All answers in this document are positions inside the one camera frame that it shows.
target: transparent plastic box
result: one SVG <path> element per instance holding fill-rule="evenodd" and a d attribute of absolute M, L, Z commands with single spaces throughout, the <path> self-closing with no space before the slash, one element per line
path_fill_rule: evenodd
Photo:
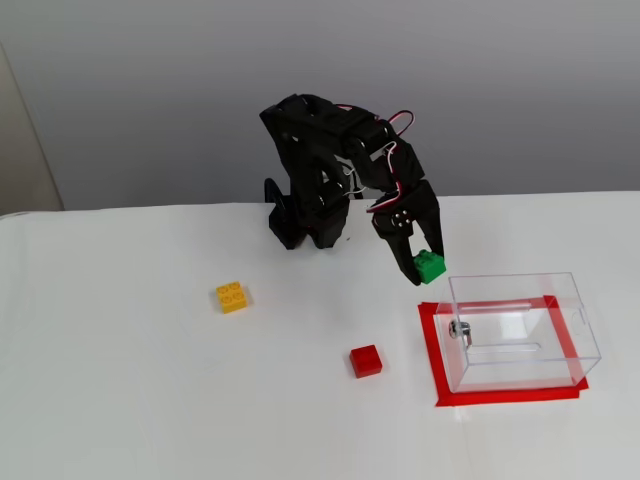
<path fill-rule="evenodd" d="M 570 273 L 451 277 L 434 320 L 452 392 L 577 385 L 600 360 Z"/>

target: gray wall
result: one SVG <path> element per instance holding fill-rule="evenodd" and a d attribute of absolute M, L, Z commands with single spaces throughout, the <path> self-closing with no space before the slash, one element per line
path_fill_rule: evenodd
<path fill-rule="evenodd" d="M 0 215 L 60 208 L 47 162 L 0 45 Z"/>
<path fill-rule="evenodd" d="M 437 193 L 640 189 L 634 0 L 2 0 L 67 208 L 259 201 L 294 93 L 381 115 Z"/>

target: white tabletop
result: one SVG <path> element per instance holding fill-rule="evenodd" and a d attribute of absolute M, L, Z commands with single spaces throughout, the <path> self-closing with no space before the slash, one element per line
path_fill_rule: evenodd
<path fill-rule="evenodd" d="M 0 478 L 634 478 L 640 193 L 441 199 L 449 275 L 573 272 L 603 360 L 579 400 L 439 409 L 417 305 L 445 280 L 406 280 L 368 203 L 325 251 L 267 205 L 1 219 Z"/>

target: lego brick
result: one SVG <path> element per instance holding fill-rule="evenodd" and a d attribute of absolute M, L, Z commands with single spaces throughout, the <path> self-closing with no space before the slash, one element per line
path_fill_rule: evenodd
<path fill-rule="evenodd" d="M 356 378 L 375 375 L 382 371 L 382 362 L 375 345 L 356 348 L 351 350 L 351 365 L 356 374 Z"/>
<path fill-rule="evenodd" d="M 247 297 L 239 282 L 223 285 L 216 289 L 218 300 L 224 313 L 234 312 L 247 306 Z"/>
<path fill-rule="evenodd" d="M 413 262 L 420 274 L 422 283 L 429 284 L 447 271 L 444 258 L 437 253 L 426 250 L 420 250 L 420 253 L 414 257 Z"/>

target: black robotic arm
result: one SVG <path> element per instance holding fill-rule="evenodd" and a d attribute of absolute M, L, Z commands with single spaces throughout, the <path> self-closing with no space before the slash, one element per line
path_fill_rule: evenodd
<path fill-rule="evenodd" d="M 292 95 L 260 118 L 291 180 L 290 195 L 265 180 L 265 200 L 276 204 L 269 227 L 286 248 L 297 247 L 307 234 L 318 248 L 335 244 L 349 212 L 349 195 L 362 198 L 357 173 L 364 187 L 384 192 L 367 211 L 411 282 L 421 283 L 409 245 L 413 221 L 433 253 L 444 257 L 438 200 L 413 148 L 388 121 L 314 95 Z M 336 156 L 350 160 L 353 168 Z"/>

